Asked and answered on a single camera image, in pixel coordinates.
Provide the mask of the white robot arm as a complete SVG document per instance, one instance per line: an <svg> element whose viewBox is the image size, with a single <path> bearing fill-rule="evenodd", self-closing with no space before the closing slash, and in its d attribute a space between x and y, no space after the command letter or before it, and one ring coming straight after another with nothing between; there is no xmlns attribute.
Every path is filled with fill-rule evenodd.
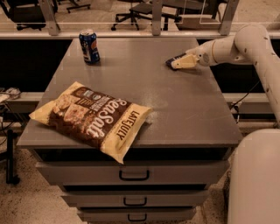
<svg viewBox="0 0 280 224"><path fill-rule="evenodd" d="M245 24L233 36L209 40L166 61L172 70L197 65L254 67L276 122L280 124L280 59L267 29ZM280 129L246 135L231 165L227 224L280 224Z"/></svg>

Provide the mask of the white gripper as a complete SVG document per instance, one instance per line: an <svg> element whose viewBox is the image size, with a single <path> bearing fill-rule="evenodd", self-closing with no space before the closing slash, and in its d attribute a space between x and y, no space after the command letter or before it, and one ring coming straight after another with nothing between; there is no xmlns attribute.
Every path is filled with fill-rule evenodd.
<svg viewBox="0 0 280 224"><path fill-rule="evenodd" d="M216 65L213 55L214 40L205 42L195 48L187 50L185 57L181 60L183 68L195 68L197 63L202 66L209 67Z"/></svg>

